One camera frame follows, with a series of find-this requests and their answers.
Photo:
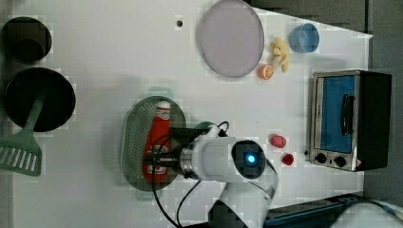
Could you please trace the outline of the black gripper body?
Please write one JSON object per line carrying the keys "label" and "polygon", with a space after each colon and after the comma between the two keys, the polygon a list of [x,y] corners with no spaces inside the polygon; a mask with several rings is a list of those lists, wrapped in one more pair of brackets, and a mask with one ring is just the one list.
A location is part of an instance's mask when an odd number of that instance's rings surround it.
{"label": "black gripper body", "polygon": [[182,175],[180,153],[147,153],[143,159],[143,173],[150,174],[152,172],[152,166],[159,165],[165,168],[171,168],[176,174]]}

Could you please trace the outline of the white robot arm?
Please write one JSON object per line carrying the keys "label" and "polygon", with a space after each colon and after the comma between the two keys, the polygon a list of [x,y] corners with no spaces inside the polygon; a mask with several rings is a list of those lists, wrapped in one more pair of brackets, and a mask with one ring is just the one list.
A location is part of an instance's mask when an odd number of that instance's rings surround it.
{"label": "white robot arm", "polygon": [[228,137],[213,124],[205,130],[172,128],[168,137],[180,145],[169,152],[154,148],[144,155],[144,163],[170,167],[186,179],[222,183],[208,212],[211,228],[264,226],[278,173],[257,142]]}

